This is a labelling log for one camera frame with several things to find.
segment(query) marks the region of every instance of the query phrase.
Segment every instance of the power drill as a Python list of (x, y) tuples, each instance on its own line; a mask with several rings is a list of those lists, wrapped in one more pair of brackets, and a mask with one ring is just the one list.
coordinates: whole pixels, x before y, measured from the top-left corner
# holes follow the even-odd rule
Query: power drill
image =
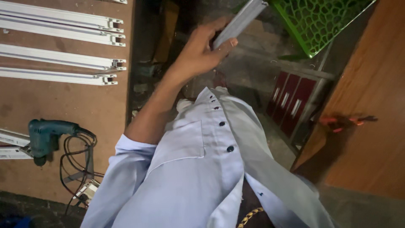
[(91, 133), (90, 131), (79, 127), (76, 123), (62, 120), (44, 120), (34, 119), (28, 123), (28, 132), (30, 135), (30, 144), (26, 152), (34, 158), (37, 166), (43, 166), (46, 163), (46, 155), (59, 150), (59, 139), (63, 134), (77, 135), (80, 132)]

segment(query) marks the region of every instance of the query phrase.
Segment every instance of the fingers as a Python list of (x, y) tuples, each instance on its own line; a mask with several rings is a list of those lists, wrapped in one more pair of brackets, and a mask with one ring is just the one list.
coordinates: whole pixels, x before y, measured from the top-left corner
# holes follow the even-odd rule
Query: fingers
[(231, 17), (223, 16), (213, 22), (206, 24), (206, 26), (211, 29), (208, 39), (211, 40), (215, 36), (215, 32), (223, 30), (225, 26), (231, 21), (231, 19)]
[(219, 62), (221, 62), (221, 60), (225, 58), (229, 54), (229, 52), (232, 51), (234, 47), (236, 47), (236, 45), (238, 45), (238, 40), (236, 38), (230, 38), (227, 41), (223, 42), (217, 49), (213, 50), (208, 55), (210, 56), (210, 58), (217, 61), (217, 64), (219, 64)]
[(213, 22), (207, 23), (206, 26), (212, 28), (214, 31), (219, 31), (222, 30), (229, 22), (230, 18), (223, 16)]

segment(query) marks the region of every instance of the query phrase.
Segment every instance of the hand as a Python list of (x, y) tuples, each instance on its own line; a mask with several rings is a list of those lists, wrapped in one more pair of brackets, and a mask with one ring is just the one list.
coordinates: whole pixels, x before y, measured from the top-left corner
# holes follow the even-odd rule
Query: hand
[(169, 68), (170, 76), (186, 83), (194, 76), (216, 67), (238, 44), (236, 38), (230, 38), (211, 51), (210, 40), (214, 37), (215, 32), (222, 30), (227, 23), (227, 18), (221, 17), (195, 29), (179, 57)]

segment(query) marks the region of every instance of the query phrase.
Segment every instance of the green plastic basket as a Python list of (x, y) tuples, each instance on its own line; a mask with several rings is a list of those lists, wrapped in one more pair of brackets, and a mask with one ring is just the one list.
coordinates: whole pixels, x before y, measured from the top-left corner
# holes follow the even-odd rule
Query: green plastic basket
[(286, 30), (302, 47), (305, 53), (303, 56), (312, 58), (375, 1), (273, 0), (270, 2), (283, 18)]

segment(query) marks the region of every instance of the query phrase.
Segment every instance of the aluminum frame section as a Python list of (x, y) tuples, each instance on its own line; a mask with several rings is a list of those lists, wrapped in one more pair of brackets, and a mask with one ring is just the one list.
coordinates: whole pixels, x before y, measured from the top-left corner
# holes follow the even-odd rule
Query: aluminum frame section
[(0, 1), (0, 14), (112, 32), (124, 32), (123, 29), (114, 28), (114, 23), (124, 23), (120, 19), (13, 2)]
[(126, 62), (125, 59), (99, 58), (7, 44), (0, 44), (0, 56), (34, 60), (40, 62), (50, 62), (76, 67), (85, 67), (98, 70), (126, 70), (126, 67), (117, 67), (117, 63)]
[(125, 35), (122, 34), (5, 15), (0, 15), (0, 28), (125, 47), (124, 43), (116, 41), (116, 38), (125, 38)]
[(239, 34), (268, 6), (262, 0), (250, 0), (232, 19), (227, 27), (219, 34), (213, 43), (214, 49), (218, 48), (229, 38), (238, 37)]
[(2, 159), (32, 159), (21, 151), (19, 146), (0, 146), (0, 160)]
[(0, 77), (13, 77), (22, 79), (34, 79), (52, 82), (69, 82), (78, 84), (88, 84), (97, 86), (116, 85), (118, 82), (112, 81), (116, 74), (77, 74), (53, 71), (37, 71), (28, 69), (0, 67)]
[(119, 2), (119, 3), (122, 3), (122, 4), (128, 4), (127, 0), (111, 0), (111, 1)]
[(30, 143), (30, 136), (7, 129), (0, 129), (0, 142), (24, 147)]

